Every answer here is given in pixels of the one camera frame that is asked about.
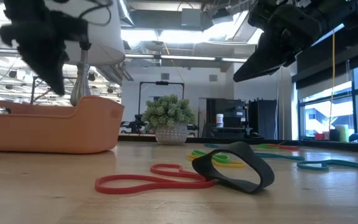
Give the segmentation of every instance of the potted plant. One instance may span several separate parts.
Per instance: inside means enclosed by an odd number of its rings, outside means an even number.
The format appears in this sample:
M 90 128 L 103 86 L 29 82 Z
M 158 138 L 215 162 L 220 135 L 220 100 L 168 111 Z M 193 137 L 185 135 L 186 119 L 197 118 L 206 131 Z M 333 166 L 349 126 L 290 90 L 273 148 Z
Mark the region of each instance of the potted plant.
M 187 124 L 194 124 L 195 117 L 188 100 L 178 100 L 174 94 L 163 96 L 158 101 L 147 101 L 142 121 L 146 130 L 153 130 L 160 144 L 183 144 L 186 142 Z

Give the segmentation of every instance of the black rubber loop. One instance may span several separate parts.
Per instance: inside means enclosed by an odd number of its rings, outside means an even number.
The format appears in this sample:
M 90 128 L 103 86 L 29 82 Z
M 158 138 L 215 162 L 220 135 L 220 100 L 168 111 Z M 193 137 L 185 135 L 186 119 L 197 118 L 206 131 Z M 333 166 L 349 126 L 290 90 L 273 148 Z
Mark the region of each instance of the black rubber loop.
M 258 173 L 260 183 L 255 184 L 246 180 L 231 179 L 218 172 L 212 164 L 212 157 L 219 152 L 231 153 L 246 162 Z M 222 184 L 247 194 L 256 194 L 274 182 L 272 168 L 244 142 L 235 142 L 227 147 L 215 149 L 205 156 L 194 159 L 191 164 L 197 173 L 207 179 L 220 180 Z

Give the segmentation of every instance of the orange plastic tray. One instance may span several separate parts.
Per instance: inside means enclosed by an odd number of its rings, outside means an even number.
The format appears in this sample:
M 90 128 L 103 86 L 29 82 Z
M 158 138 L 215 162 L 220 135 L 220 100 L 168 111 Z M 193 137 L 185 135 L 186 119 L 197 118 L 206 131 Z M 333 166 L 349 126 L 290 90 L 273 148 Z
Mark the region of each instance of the orange plastic tray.
M 84 96 L 77 107 L 33 106 L 0 101 L 0 151 L 89 154 L 117 144 L 124 106 Z

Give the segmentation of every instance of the wooden table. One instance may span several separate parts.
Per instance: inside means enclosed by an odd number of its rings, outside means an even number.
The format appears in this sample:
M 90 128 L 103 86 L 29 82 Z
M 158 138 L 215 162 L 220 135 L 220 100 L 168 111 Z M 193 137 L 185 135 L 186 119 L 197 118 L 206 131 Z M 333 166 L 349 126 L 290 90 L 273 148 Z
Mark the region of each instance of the wooden table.
M 98 177 L 149 175 L 149 167 L 156 163 L 182 164 L 192 170 L 185 159 L 192 149 L 211 150 L 200 144 L 120 142 L 112 151 L 94 155 L 0 153 L 0 224 L 358 223 L 358 170 L 299 170 L 294 162 L 281 159 L 266 159 L 276 179 L 258 195 L 220 185 L 132 195 L 94 190 Z M 358 153 L 342 151 L 306 148 L 299 155 L 358 162 Z M 230 177 L 258 180 L 250 168 L 219 170 Z M 115 182 L 115 186 L 135 184 L 139 182 Z

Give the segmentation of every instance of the yellow rubber band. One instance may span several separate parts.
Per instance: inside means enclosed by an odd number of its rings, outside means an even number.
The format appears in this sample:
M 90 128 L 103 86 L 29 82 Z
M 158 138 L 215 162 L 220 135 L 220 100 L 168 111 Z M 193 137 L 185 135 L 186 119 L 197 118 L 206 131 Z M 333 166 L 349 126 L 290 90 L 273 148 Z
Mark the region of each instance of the yellow rubber band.
M 200 156 L 197 155 L 187 155 L 186 159 L 191 162 L 193 161 L 193 159 L 197 159 L 199 157 Z M 230 161 L 230 164 L 223 164 L 220 162 L 216 162 L 215 160 L 212 160 L 212 164 L 220 167 L 229 167 L 229 168 L 244 168 L 246 166 L 244 162 L 239 162 L 239 161 Z

